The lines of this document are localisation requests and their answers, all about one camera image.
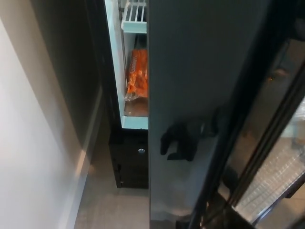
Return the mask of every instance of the cabinet door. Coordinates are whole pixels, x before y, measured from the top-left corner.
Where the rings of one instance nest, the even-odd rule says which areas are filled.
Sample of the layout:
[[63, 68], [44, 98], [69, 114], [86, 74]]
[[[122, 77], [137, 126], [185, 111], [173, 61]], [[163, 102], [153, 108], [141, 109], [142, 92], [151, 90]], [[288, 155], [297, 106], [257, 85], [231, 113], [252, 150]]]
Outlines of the cabinet door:
[[174, 228], [181, 217], [204, 211], [286, 50], [296, 2], [148, 2], [152, 229]]

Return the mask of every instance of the door shelf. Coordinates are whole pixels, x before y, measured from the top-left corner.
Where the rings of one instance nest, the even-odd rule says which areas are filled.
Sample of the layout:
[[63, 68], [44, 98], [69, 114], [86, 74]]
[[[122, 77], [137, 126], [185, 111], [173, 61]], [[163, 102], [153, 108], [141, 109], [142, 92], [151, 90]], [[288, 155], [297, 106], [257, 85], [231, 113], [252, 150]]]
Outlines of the door shelf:
[[125, 103], [122, 127], [125, 129], [148, 129], [147, 99], [136, 99]]
[[146, 0], [128, 0], [124, 8], [121, 28], [128, 33], [146, 33]]

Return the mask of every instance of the cabinet knob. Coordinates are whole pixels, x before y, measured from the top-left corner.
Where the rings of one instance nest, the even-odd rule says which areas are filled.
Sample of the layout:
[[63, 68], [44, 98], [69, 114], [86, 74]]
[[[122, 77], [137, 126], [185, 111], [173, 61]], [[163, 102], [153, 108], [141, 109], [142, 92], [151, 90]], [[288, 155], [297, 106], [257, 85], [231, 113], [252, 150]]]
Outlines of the cabinet knob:
[[144, 154], [145, 153], [145, 149], [138, 149], [139, 154]]

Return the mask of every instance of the gray floor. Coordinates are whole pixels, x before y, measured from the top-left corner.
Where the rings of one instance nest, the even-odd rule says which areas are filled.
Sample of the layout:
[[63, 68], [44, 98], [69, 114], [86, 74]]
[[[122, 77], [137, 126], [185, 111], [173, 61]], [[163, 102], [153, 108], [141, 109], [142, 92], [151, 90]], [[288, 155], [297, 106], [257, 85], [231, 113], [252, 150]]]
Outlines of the gray floor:
[[148, 190], [117, 188], [103, 118], [74, 229], [148, 229]]
[[[103, 118], [74, 229], [148, 229], [148, 190], [117, 188]], [[256, 228], [284, 229], [305, 213], [305, 186], [284, 199]]]

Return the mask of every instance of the orange package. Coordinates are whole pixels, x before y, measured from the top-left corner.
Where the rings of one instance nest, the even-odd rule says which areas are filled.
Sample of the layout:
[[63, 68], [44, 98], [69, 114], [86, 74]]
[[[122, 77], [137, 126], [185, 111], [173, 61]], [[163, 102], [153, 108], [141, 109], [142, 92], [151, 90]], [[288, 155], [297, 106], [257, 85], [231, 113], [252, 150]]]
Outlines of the orange package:
[[127, 81], [126, 101], [140, 97], [147, 98], [148, 77], [146, 49], [135, 49], [132, 51]]

